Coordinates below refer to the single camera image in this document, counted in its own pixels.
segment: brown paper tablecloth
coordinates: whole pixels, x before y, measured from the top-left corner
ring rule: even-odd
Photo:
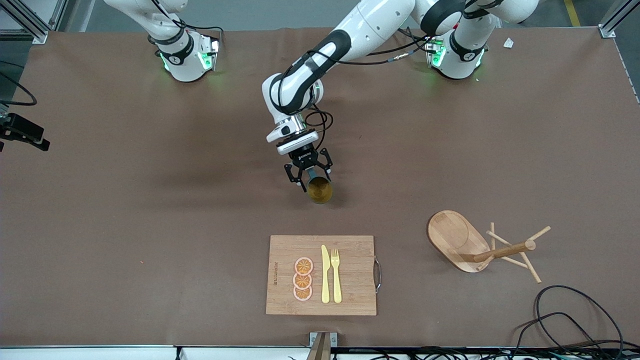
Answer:
[[[227,33],[225,72],[194,83],[144,33],[34,46],[22,82],[39,104],[13,110],[52,145],[0,156],[0,343],[297,345],[331,330],[345,346],[514,345],[542,286],[505,261],[455,269],[425,234],[443,209],[513,242],[551,225],[530,256],[544,284],[585,291],[640,341],[640,110],[613,40],[500,29],[461,81],[421,54],[336,67],[320,104],[335,116],[335,195],[318,206],[265,141],[260,84],[326,33]],[[378,316],[265,315],[272,234],[374,235]],[[584,300],[543,299],[559,309],[615,337]],[[536,331],[524,343],[550,345]]]

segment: plastic fork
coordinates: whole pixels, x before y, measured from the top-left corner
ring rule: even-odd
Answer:
[[[336,304],[342,302],[342,290],[340,289],[340,276],[338,266],[340,266],[340,254],[338,249],[331,249],[331,266],[333,267],[333,301]]]

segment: black cable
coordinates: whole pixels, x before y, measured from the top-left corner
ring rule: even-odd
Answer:
[[[322,143],[324,142],[324,135],[326,134],[326,131],[329,130],[329,128],[333,125],[333,115],[330,112],[320,110],[316,104],[313,104],[312,107],[314,110],[311,111],[309,114],[307,114],[307,116],[305,117],[305,124],[311,127],[322,126],[322,130],[318,131],[319,133],[322,133],[320,142],[316,146],[316,150],[318,150],[320,149],[320,146],[322,146]],[[309,119],[309,117],[315,114],[320,115],[320,119],[322,121],[320,122],[320,124],[309,124],[307,119]]]
[[[16,80],[9,78],[7,75],[5,75],[3,72],[0,72],[0,76],[2,76],[3,78],[11,81],[13,84],[15,84],[15,86],[19,87],[20,89],[22,89],[22,91],[24,91],[27,95],[29,95],[29,97],[31,98],[31,102],[21,102],[21,101],[9,101],[9,100],[0,100],[0,104],[3,105],[20,105],[20,106],[33,106],[35,104],[38,103],[38,101],[36,100],[36,97],[33,96],[33,94],[27,90],[26,87],[20,85],[19,82],[17,82]]]
[[[429,37],[425,35],[425,36],[424,36],[424,37],[422,37],[422,38],[414,39],[414,40],[413,40],[413,42],[410,42],[409,44],[402,45],[402,46],[400,46],[400,47],[396,47],[395,49],[391,49],[391,50],[377,51],[377,52],[375,52],[375,53],[368,54],[367,56],[373,56],[373,55],[380,55],[380,54],[394,53],[394,52],[396,52],[396,51],[398,51],[398,50],[406,49],[407,47],[410,47],[410,46],[412,46],[412,45],[416,45],[416,44],[418,44],[418,43],[419,43],[419,42],[421,42],[421,41],[425,41],[425,42],[427,42],[428,40],[429,40]]]
[[[409,35],[411,35],[412,38],[416,37],[412,32],[411,32],[411,28],[409,28],[408,26],[406,27],[407,32],[409,32]],[[424,51],[425,53],[428,53],[429,51],[427,50],[427,41],[429,41],[429,39],[431,39],[431,37],[425,37],[427,40],[424,41],[424,44],[418,46],[418,49]]]
[[[207,26],[207,27],[201,27],[201,26],[194,26],[194,25],[189,25],[186,22],[184,22],[184,20],[180,19],[180,22],[177,22],[176,20],[173,20],[169,14],[162,8],[160,7],[160,2],[159,0],[151,0],[151,2],[156,6],[156,8],[158,10],[160,10],[160,12],[167,17],[167,19],[171,20],[178,28],[180,29],[184,29],[184,28],[189,28],[189,29],[194,29],[194,30],[210,30],[210,29],[218,29],[220,30],[221,33],[224,33],[225,30],[219,26]]]
[[[24,66],[22,66],[22,65],[18,65],[18,64],[16,64],[16,63],[10,63],[10,62],[8,62],[8,61],[4,61],[4,60],[0,60],[0,63],[4,63],[4,64],[7,64],[7,65],[13,65],[13,66],[21,67],[21,68],[23,68],[23,69],[24,69]]]
[[[398,29],[398,32],[399,32],[400,34],[402,34],[402,35],[404,35],[404,36],[406,36],[406,37],[410,37],[410,38],[412,38],[412,39],[414,39],[414,40],[419,39],[419,37],[417,37],[417,36],[415,36],[413,33],[411,33],[411,30],[410,30],[410,28],[409,28],[409,27],[407,27],[407,30]]]
[[[380,349],[377,349],[377,348],[372,348],[371,350],[373,350],[373,351],[377,351],[377,352],[379,352],[379,353],[381,353],[381,354],[382,354],[382,356],[374,357],[374,358],[373,358],[373,359],[371,359],[371,360],[378,360],[378,359],[399,360],[397,357],[394,357],[394,356],[389,355],[386,351],[383,351],[383,350],[380,350]]]
[[[618,337],[619,340],[600,340],[600,341],[596,341],[594,340],[589,334],[588,332],[586,332],[582,326],[580,326],[575,319],[573,319],[569,314],[566,314],[564,312],[554,312],[554,313],[550,313],[550,314],[546,314],[544,316],[540,315],[540,300],[542,299],[542,295],[547,292],[548,290],[551,290],[553,288],[562,288],[562,289],[566,289],[566,290],[570,290],[573,291],[579,295],[582,295],[585,299],[587,299],[590,303],[592,303],[593,305],[595,305],[597,308],[599,308],[602,313],[604,313],[604,315],[606,315],[606,317],[608,317],[609,321],[613,324],[613,326],[616,328],[616,332],[618,333]],[[542,328],[543,332],[547,335],[547,337],[553,341],[553,343],[555,343],[558,346],[558,350],[561,350],[564,354],[570,354],[573,356],[576,356],[580,359],[584,359],[584,360],[590,360],[586,357],[582,357],[580,355],[577,355],[575,353],[575,350],[580,350],[582,353],[587,353],[589,354],[591,357],[594,357],[594,353],[592,353],[593,349],[588,349],[586,347],[592,347],[595,346],[599,349],[600,353],[604,355],[605,359],[613,359],[613,360],[621,360],[622,359],[622,352],[624,351],[624,345],[625,344],[629,344],[632,346],[636,346],[636,344],[633,343],[628,343],[627,341],[624,341],[623,336],[622,336],[622,332],[620,331],[620,327],[618,326],[618,324],[615,322],[615,320],[613,320],[613,317],[609,314],[609,312],[607,312],[597,301],[593,300],[589,295],[585,294],[584,292],[571,288],[569,286],[565,286],[565,285],[552,285],[552,286],[548,286],[544,289],[542,289],[535,298],[535,308],[536,308],[536,318],[534,320],[532,320],[531,322],[527,323],[527,325],[520,331],[520,335],[518,337],[518,343],[516,344],[516,348],[514,353],[509,355],[509,360],[512,360],[513,356],[515,356],[515,353],[517,353],[519,351],[520,348],[520,344],[522,343],[522,337],[524,335],[524,332],[530,328],[531,326],[533,326],[536,323],[540,324],[540,327]],[[574,326],[576,326],[576,328],[578,328],[578,330],[582,333],[583,336],[585,336],[585,338],[587,338],[589,341],[585,344],[581,344],[580,347],[566,347],[566,346],[562,346],[560,344],[560,342],[558,342],[552,335],[551,333],[549,333],[548,329],[545,327],[543,320],[546,318],[550,318],[552,316],[556,316],[556,315],[561,315],[566,317],[567,319],[569,319],[569,321],[571,321]],[[620,347],[618,349],[618,353],[616,354],[616,357],[611,358],[608,354],[606,354],[606,352],[600,347],[601,344],[603,343],[619,343]]]
[[[353,62],[353,61],[341,61],[341,60],[338,60],[338,59],[334,59],[331,56],[326,55],[326,54],[321,53],[321,52],[316,51],[316,50],[309,50],[309,51],[305,52],[301,56],[301,58],[304,57],[305,55],[312,56],[313,54],[320,54],[321,56],[324,56],[325,58],[327,58],[327,59],[329,59],[331,61],[334,61],[335,63],[345,64],[345,65],[382,65],[382,64],[390,63],[390,62],[393,62],[393,61],[401,59],[400,57],[395,56],[393,58],[389,58],[389,59],[384,60],[384,61],[374,61],[374,62],[369,62],[369,63]],[[282,73],[282,76],[280,77],[280,83],[278,84],[278,105],[282,104],[282,83],[283,83],[283,79],[286,79],[287,76],[289,76],[289,73],[291,73],[291,70],[293,69],[293,67],[295,66],[296,63],[297,63],[297,61],[295,63],[293,63],[292,65],[290,65],[287,68],[287,70],[285,70]],[[298,113],[298,111],[295,111],[293,113],[284,113],[284,114],[288,115],[288,116],[293,116],[293,115],[295,115],[297,113]]]

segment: cutting board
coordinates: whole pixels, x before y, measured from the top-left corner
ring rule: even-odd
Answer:
[[[328,272],[331,301],[322,302],[322,251],[325,245],[340,252],[342,302],[333,301],[333,269]],[[306,257],[314,263],[313,295],[307,301],[293,296],[294,264]],[[376,315],[373,236],[272,235],[269,246],[267,314],[269,315]]]

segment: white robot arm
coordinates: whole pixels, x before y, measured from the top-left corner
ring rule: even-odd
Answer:
[[[303,171],[315,166],[329,178],[332,165],[326,149],[320,163],[312,145],[319,139],[315,130],[307,129],[301,112],[317,104],[323,97],[321,78],[336,64],[366,56],[384,44],[412,16],[426,36],[441,35],[459,21],[464,0],[361,0],[349,14],[320,41],[313,50],[298,58],[285,74],[274,74],[262,84],[264,101],[276,128],[267,135],[277,144],[278,153],[288,154],[292,163],[285,169],[292,183],[302,186]],[[298,167],[298,174],[291,172]]]
[[[429,62],[444,76],[464,79],[480,66],[484,45],[498,18],[522,22],[538,7],[538,0],[469,0],[458,27],[443,36],[438,53]]]
[[[179,81],[194,81],[215,66],[219,42],[189,30],[175,14],[188,0],[104,0],[147,30],[164,67]]]

